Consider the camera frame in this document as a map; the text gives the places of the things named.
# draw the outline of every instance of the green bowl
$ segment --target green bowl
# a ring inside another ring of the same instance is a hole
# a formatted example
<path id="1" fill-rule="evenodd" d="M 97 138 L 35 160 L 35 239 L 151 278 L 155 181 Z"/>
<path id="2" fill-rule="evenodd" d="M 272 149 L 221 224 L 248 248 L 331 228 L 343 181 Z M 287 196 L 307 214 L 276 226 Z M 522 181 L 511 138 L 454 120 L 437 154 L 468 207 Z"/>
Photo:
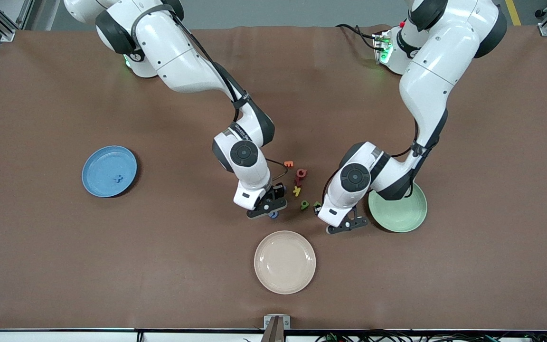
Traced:
<path id="1" fill-rule="evenodd" d="M 413 183 L 413 194 L 397 201 L 386 201 L 377 192 L 368 196 L 368 207 L 381 227 L 393 232 L 410 232 L 423 223 L 427 214 L 424 192 Z"/>

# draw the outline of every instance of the white plate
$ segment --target white plate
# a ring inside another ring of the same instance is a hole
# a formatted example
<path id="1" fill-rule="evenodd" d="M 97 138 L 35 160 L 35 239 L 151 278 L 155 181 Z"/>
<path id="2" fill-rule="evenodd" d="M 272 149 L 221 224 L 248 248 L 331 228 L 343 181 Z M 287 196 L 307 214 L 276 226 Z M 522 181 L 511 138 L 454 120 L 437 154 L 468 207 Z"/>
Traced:
<path id="1" fill-rule="evenodd" d="M 256 248 L 255 272 L 267 290 L 295 294 L 310 283 L 315 273 L 315 253 L 308 240 L 296 232 L 274 232 Z"/>

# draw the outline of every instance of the brown table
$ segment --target brown table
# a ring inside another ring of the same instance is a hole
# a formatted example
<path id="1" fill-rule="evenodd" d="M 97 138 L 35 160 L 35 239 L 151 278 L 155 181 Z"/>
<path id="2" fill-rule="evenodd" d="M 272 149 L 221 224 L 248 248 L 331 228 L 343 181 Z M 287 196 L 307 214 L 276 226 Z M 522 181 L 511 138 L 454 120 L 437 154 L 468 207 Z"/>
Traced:
<path id="1" fill-rule="evenodd" d="M 251 327 L 282 312 L 297 328 L 547 329 L 537 29 L 510 28 L 453 90 L 417 178 L 423 225 L 337 236 L 299 203 L 319 199 L 353 143 L 410 144 L 399 77 L 339 28 L 196 35 L 274 120 L 265 155 L 308 169 L 301 196 L 276 220 L 248 220 L 232 202 L 236 178 L 210 150 L 233 115 L 222 93 L 137 78 L 93 32 L 18 32 L 0 48 L 0 327 Z M 80 173 L 112 144 L 134 151 L 141 173 L 126 195 L 98 199 Z M 283 229 L 306 236 L 318 262 L 289 296 L 252 267 L 261 239 Z"/>

